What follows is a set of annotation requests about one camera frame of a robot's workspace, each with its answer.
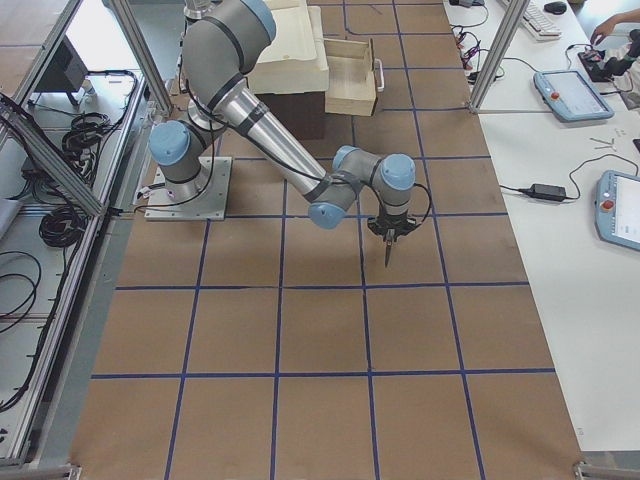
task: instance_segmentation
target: open drawer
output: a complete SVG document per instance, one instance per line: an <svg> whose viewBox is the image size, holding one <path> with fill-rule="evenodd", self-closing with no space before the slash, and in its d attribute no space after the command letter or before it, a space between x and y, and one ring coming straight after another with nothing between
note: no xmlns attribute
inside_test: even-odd
<svg viewBox="0 0 640 480"><path fill-rule="evenodd" d="M378 91L384 88L382 64L374 61L373 41L355 42L325 38L329 64L329 89L325 94L325 112L346 115L373 115ZM380 65L376 86L374 63Z"/></svg>

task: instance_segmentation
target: white tabletop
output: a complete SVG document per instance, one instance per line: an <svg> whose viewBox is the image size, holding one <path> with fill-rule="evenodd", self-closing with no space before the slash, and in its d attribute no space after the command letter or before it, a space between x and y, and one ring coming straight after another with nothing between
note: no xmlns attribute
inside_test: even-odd
<svg viewBox="0 0 640 480"><path fill-rule="evenodd" d="M497 0L486 2L488 21L469 30L488 48L505 9ZM447 11L455 24L478 23L485 16L476 7L447 5ZM587 38L570 9L552 20L563 32L561 40L536 42L519 28L507 55L540 70L567 68L565 49ZM574 68L581 68L575 60L578 51L571 55ZM532 85L533 71L514 61L505 60L503 66L505 77L494 84L481 109L548 111ZM607 98L615 116L591 126L562 124L550 113L481 114L500 183L517 188L561 185L573 196L568 173L584 160L610 152L640 162L631 142L640 138L639 114L627 111L615 97ZM617 152L594 149L601 145L590 137L615 138ZM640 252L605 243L596 232L594 192L607 169L633 173L631 165L613 157L587 165L575 175L582 190L575 203L550 204L504 193L583 451L640 450Z"/></svg>

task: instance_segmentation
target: black connector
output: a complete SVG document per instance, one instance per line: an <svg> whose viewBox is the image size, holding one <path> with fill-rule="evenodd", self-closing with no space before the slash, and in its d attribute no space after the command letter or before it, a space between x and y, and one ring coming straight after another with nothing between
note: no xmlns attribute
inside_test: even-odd
<svg viewBox="0 0 640 480"><path fill-rule="evenodd" d="M531 198L549 200L550 202L562 202L568 198L564 187L545 185L543 183L534 183L529 188L519 188L518 192L524 193Z"/></svg>

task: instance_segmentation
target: keyboard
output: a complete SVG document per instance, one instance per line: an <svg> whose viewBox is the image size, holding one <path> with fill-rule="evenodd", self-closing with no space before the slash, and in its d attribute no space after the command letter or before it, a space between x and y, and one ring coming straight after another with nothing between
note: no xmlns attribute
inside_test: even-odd
<svg viewBox="0 0 640 480"><path fill-rule="evenodd" d="M503 5L509 6L510 0L499 1L502 2ZM560 29L531 2L529 2L527 10L524 12L524 15L522 15L520 24L526 28L538 42L558 40L562 36Z"/></svg>

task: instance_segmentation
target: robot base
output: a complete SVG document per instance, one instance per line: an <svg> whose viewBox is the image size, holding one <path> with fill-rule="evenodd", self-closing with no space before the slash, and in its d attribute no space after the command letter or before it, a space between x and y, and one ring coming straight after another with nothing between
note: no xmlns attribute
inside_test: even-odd
<svg viewBox="0 0 640 480"><path fill-rule="evenodd" d="M227 208L227 196L229 194L229 180L231 179L232 157L215 157L213 167L211 157L200 157L200 163L207 178L211 168L213 175L206 190L193 200L182 205L161 207L176 203L167 190L161 189L153 192L149 197L148 209L145 218L148 221L189 221L189 220L224 220ZM158 168L154 183L164 182L164 175Z"/></svg>

